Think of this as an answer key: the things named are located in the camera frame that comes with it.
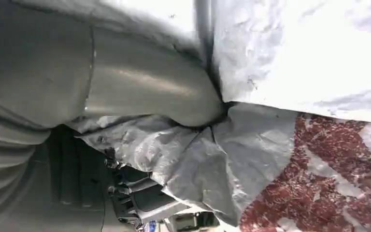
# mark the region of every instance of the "tarp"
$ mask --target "tarp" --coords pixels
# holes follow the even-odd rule
[[[239,103],[201,131],[160,116],[71,127],[236,230],[371,231],[371,123]]]

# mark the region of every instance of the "red printed pattern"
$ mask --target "red printed pattern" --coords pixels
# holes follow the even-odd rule
[[[276,232],[278,221],[291,219],[301,231],[355,231],[347,213],[371,231],[371,152],[359,132],[366,123],[300,114],[290,163],[244,211],[242,232]],[[335,177],[322,177],[308,170],[306,152],[326,162],[363,194],[341,195]]]

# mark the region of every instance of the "plastic sheet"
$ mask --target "plastic sheet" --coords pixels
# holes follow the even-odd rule
[[[371,121],[371,0],[223,0],[224,101]]]
[[[240,103],[202,131],[159,116],[71,126],[236,230],[371,231],[371,123]]]

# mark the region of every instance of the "crumpled white plastic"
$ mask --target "crumpled white plastic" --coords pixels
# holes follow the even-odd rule
[[[371,123],[239,103],[200,131],[160,116],[70,126],[227,231],[371,229]]]

